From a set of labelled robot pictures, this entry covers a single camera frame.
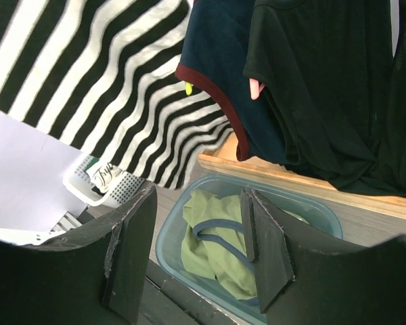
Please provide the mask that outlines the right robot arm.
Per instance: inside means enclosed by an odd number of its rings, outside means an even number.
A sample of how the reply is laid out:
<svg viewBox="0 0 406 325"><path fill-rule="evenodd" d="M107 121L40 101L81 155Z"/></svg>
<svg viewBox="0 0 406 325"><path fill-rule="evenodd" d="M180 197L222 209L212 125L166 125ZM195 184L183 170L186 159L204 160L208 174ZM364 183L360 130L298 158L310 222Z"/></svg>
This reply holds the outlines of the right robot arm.
<svg viewBox="0 0 406 325"><path fill-rule="evenodd" d="M172 298L147 277L156 203L146 186L67 232L0 228L0 324L226 324L192 291ZM406 234L352 244L252 188L240 207L269 324L406 324Z"/></svg>

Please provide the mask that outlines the striped tank top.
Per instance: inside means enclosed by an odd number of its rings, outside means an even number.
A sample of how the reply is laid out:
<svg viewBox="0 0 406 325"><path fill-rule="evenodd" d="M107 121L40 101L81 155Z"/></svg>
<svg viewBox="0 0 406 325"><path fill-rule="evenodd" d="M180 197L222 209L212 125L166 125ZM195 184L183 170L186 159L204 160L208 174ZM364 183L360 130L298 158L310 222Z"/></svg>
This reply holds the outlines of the striped tank top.
<svg viewBox="0 0 406 325"><path fill-rule="evenodd" d="M176 74L188 1L0 1L0 111L168 189L231 125Z"/></svg>

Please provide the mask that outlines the green tank top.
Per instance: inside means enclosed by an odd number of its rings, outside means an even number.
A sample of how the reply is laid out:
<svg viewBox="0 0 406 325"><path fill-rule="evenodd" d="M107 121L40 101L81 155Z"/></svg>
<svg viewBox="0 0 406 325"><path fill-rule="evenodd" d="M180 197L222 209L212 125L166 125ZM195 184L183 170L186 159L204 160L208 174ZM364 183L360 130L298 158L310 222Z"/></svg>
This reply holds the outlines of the green tank top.
<svg viewBox="0 0 406 325"><path fill-rule="evenodd" d="M216 280L231 296L258 305L254 267L248 261L240 197L193 190L183 206L187 227L181 260L193 275Z"/></svg>

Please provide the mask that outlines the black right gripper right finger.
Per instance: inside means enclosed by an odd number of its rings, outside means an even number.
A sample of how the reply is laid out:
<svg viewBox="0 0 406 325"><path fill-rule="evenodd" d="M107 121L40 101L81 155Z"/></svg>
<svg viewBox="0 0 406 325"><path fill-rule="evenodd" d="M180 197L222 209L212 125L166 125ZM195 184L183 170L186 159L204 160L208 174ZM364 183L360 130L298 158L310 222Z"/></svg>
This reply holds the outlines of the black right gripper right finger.
<svg viewBox="0 0 406 325"><path fill-rule="evenodd" d="M240 196L247 258L269 324L406 324L406 234L366 247Z"/></svg>

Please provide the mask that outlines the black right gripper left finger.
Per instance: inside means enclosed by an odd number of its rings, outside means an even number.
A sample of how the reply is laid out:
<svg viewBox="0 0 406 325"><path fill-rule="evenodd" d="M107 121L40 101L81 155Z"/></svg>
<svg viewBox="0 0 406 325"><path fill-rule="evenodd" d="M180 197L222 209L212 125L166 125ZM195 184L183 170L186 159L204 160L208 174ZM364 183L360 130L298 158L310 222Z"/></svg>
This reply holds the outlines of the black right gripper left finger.
<svg viewBox="0 0 406 325"><path fill-rule="evenodd" d="M156 214L147 185L38 246L0 241L0 324L136 324Z"/></svg>

